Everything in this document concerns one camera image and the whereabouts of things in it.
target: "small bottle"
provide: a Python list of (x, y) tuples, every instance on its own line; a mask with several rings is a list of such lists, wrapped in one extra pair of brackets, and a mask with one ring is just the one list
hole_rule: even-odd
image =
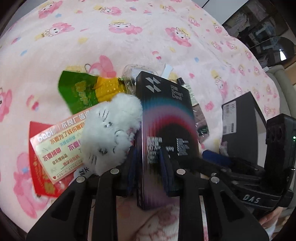
[(178, 78), (177, 79), (177, 83), (181, 86), (183, 86), (184, 88), (186, 88), (188, 91), (189, 91), (189, 96), (190, 96), (190, 100), (191, 100), (191, 105), (192, 106), (196, 106), (198, 104), (194, 94), (193, 94), (193, 91), (190, 87), (189, 84), (185, 84), (184, 80), (182, 78)]

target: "box logo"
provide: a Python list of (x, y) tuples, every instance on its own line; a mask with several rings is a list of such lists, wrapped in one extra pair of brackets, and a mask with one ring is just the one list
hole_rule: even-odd
[(160, 90), (158, 87), (156, 87), (155, 84), (154, 84), (154, 83), (156, 83), (156, 84), (160, 84), (160, 82), (159, 82), (157, 79), (155, 79), (155, 78), (153, 77), (153, 80), (152, 80), (151, 78), (146, 78), (146, 80), (148, 80), (151, 84), (153, 84), (153, 86), (151, 86), (151, 85), (146, 85), (146, 87), (147, 87), (150, 91), (152, 91), (153, 93), (154, 93), (154, 90), (156, 90), (157, 92), (161, 92), (161, 90)]

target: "black product box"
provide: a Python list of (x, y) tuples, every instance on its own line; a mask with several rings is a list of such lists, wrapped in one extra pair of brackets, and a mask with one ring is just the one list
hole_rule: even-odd
[(136, 79), (136, 96), (141, 100), (143, 116), (136, 136), (139, 159), (137, 203), (142, 209), (167, 205), (158, 151), (164, 145), (181, 168), (190, 168), (198, 155), (197, 132), (189, 92), (159, 76), (141, 72)]
[(222, 142), (227, 142), (229, 157), (264, 166), (266, 121), (252, 93), (247, 92), (225, 103), (222, 110)]

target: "white plush toy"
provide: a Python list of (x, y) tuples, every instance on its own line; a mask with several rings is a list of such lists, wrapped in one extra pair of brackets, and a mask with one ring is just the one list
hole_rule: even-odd
[(80, 139), (85, 165), (100, 176), (122, 164), (141, 120), (142, 105), (133, 95), (119, 93), (93, 107)]

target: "pink blanket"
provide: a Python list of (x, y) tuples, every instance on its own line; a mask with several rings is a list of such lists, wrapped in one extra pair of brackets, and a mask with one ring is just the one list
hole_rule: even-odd
[[(57, 89), (63, 70), (119, 77), (127, 64), (158, 74), (169, 64), (170, 79), (191, 85), (210, 131), (204, 149), (218, 150), (221, 105), (245, 92), (266, 119), (279, 113), (278, 91), (253, 54), (190, 0), (47, 1), (0, 39), (0, 207), (23, 230), (54, 201), (32, 186), (29, 122), (70, 116)], [(177, 239), (177, 205), (152, 216), (127, 200), (118, 212), (120, 240), (142, 225), (137, 240)]]

